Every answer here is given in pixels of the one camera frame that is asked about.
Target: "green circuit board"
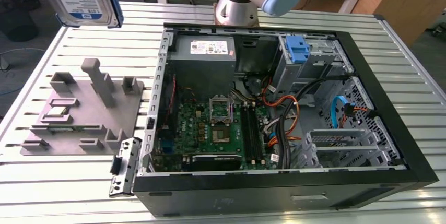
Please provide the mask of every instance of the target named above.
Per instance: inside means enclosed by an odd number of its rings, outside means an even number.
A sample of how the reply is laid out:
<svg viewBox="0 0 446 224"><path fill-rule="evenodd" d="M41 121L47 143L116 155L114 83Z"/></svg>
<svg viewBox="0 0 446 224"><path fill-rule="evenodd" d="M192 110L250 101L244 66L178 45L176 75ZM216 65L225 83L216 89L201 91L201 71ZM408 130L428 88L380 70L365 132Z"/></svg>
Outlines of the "green circuit board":
<svg viewBox="0 0 446 224"><path fill-rule="evenodd" d="M181 171L181 159L188 154L240 155L240 170L269 168L266 161L252 164L244 159L240 110L241 106L238 104L232 105L232 112L226 110L224 103L213 104L212 115L226 116L232 114L232 123L229 126L221 123L212 125L208 103L186 102L180 105L177 131L172 142L172 149L168 154L157 157L157 163L162 166L164 171ZM257 119L262 119L265 116L266 108L256 107ZM264 154L262 135L258 134L258 136L258 143Z"/></svg>

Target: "gray 3d printed holder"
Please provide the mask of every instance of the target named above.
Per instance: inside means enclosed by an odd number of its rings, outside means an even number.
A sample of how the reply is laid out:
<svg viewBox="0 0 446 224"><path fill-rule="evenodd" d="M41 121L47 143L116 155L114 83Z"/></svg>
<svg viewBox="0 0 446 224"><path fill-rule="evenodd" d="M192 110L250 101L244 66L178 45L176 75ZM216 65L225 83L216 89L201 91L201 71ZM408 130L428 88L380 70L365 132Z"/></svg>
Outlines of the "gray 3d printed holder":
<svg viewBox="0 0 446 224"><path fill-rule="evenodd" d="M110 155L133 135L144 84L133 76L112 81L98 66L97 59L83 59L90 81L54 73L54 91L29 128L22 155Z"/></svg>

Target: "motherboard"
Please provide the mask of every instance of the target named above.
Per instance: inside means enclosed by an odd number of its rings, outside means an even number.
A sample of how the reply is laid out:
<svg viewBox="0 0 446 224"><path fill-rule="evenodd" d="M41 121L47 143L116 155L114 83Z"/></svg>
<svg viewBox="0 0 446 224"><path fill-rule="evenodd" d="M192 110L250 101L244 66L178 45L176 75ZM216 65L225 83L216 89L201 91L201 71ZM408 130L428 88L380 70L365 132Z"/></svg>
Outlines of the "motherboard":
<svg viewBox="0 0 446 224"><path fill-rule="evenodd" d="M266 108L252 104L185 102L178 105L174 138L160 141L156 171L261 170L269 168L260 133Z"/></svg>

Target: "slotted aluminum surface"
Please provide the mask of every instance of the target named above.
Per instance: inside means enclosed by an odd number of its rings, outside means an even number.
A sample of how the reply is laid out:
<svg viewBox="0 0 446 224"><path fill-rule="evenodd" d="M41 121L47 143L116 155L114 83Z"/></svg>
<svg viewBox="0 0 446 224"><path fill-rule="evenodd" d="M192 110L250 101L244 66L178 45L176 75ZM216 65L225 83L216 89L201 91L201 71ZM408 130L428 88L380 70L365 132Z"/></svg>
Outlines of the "slotted aluminum surface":
<svg viewBox="0 0 446 224"><path fill-rule="evenodd" d="M21 156L17 146L27 135L50 93L54 72L79 70L85 57L98 58L113 79L134 75L145 90L136 121L144 128L162 22L212 23L210 6L121 2L121 29L61 28L0 129L1 223L91 223L154 220L134 197L108 198L110 156ZM369 15L293 11L280 18L258 13L260 26L348 31L367 59L401 119L436 171L439 182L397 193L359 210L230 216L230 222L273 223L440 223L446 219L446 107L444 96L385 23ZM142 137L144 131L136 130ZM224 216L169 219L169 222L226 222Z"/></svg>

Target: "ram slot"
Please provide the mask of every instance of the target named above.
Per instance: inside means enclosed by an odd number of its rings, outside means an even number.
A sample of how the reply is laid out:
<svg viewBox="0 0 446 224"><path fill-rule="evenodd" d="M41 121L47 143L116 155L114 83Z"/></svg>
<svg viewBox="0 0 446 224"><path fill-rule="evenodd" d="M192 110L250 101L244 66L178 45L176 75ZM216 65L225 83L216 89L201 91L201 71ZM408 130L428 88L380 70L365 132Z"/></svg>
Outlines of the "ram slot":
<svg viewBox="0 0 446 224"><path fill-rule="evenodd" d="M248 107L241 107L240 120L241 120L244 158L245 161L250 161L253 159L253 156L252 156L252 145L250 145L250 134L249 134Z"/></svg>
<svg viewBox="0 0 446 224"><path fill-rule="evenodd" d="M253 152L253 160L262 160L261 153L261 144L260 144L260 136L258 136L258 124L257 124L257 116L256 116L256 108L248 108L248 120L249 120L249 132L250 132L250 146Z"/></svg>

